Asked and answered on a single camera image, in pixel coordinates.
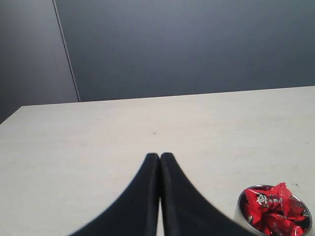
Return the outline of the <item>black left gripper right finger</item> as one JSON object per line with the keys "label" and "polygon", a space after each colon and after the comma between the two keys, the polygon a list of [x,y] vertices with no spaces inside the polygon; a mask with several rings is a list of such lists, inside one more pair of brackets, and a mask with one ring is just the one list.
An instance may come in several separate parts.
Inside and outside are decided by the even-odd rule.
{"label": "black left gripper right finger", "polygon": [[208,202],[186,177],[172,153],[163,153],[161,208],[166,236],[252,236]]}

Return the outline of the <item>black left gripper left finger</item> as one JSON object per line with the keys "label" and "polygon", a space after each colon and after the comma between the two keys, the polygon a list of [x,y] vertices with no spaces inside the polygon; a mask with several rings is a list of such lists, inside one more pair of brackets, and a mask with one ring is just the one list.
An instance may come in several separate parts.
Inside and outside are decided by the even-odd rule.
{"label": "black left gripper left finger", "polygon": [[73,236],[155,236],[160,197],[160,159],[148,153],[124,192]]}

